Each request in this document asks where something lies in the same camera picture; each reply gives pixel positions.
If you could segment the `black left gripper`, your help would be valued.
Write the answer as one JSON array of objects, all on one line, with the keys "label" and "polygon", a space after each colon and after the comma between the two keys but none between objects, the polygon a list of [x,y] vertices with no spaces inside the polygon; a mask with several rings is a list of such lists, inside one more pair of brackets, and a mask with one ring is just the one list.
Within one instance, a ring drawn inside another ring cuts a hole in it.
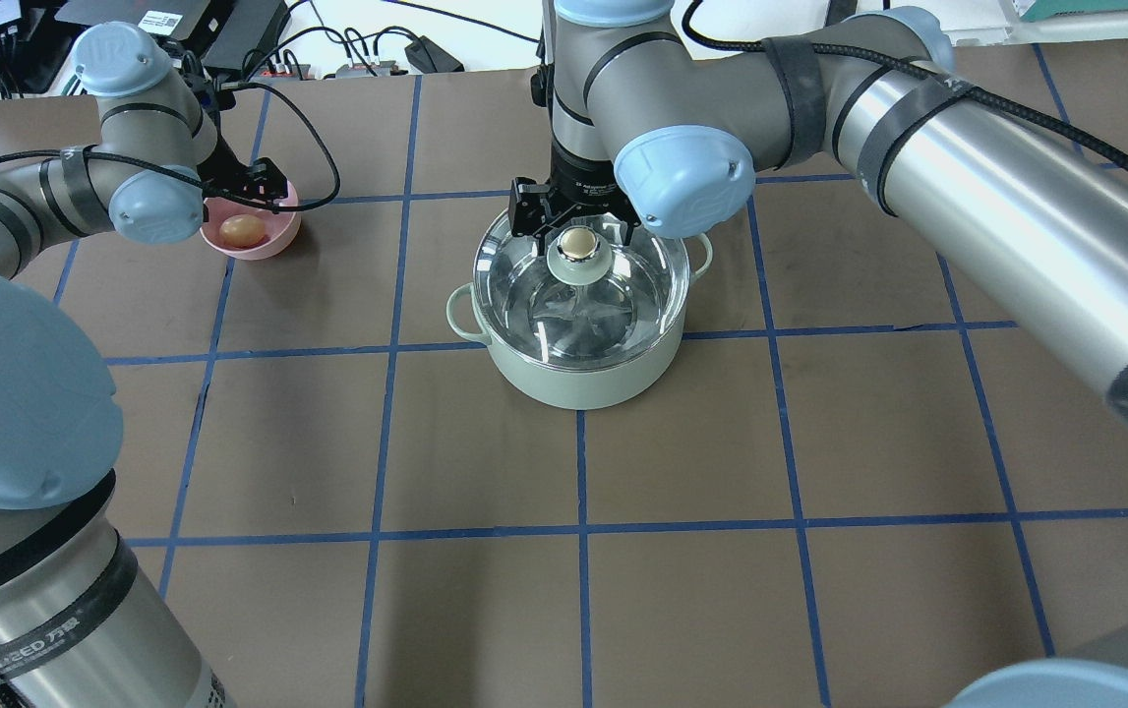
[{"label": "black left gripper", "polygon": [[285,207],[288,179],[277,165],[266,157],[243,163],[223,138],[217,139],[212,152],[200,162],[200,178],[206,187],[264,203],[270,213],[280,213]]}]

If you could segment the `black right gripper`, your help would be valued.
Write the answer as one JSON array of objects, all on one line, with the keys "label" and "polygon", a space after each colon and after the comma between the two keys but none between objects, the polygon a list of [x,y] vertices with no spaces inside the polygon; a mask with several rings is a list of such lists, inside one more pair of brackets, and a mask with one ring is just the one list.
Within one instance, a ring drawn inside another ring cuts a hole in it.
[{"label": "black right gripper", "polygon": [[596,161],[550,144],[550,172],[538,183],[515,176],[509,191],[510,234],[529,237],[535,248],[547,248],[565,221],[574,218],[611,215],[613,244],[629,245],[643,220],[631,198],[615,179],[610,161]]}]

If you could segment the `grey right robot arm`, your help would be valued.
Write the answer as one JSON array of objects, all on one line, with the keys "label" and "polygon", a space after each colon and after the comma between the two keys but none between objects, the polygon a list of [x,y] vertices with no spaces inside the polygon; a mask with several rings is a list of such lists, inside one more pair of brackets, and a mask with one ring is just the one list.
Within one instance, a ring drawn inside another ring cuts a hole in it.
[{"label": "grey right robot arm", "polygon": [[823,29],[715,41],[697,5],[546,1],[535,98],[550,178],[512,184],[514,236],[608,213],[653,236],[706,232],[757,175],[827,153],[1128,427],[1128,154],[957,76],[920,8]]}]

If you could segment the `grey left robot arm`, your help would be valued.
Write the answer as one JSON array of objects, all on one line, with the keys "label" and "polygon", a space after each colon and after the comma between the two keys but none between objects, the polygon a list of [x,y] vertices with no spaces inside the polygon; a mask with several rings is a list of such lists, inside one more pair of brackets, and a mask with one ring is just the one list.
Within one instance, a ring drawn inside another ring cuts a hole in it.
[{"label": "grey left robot arm", "polygon": [[146,245],[195,236],[205,200],[294,205],[267,158],[245,163],[153,36],[105,23],[74,39],[74,76],[96,100],[100,143],[26,156],[0,170],[0,276],[74,239],[115,232]]}]

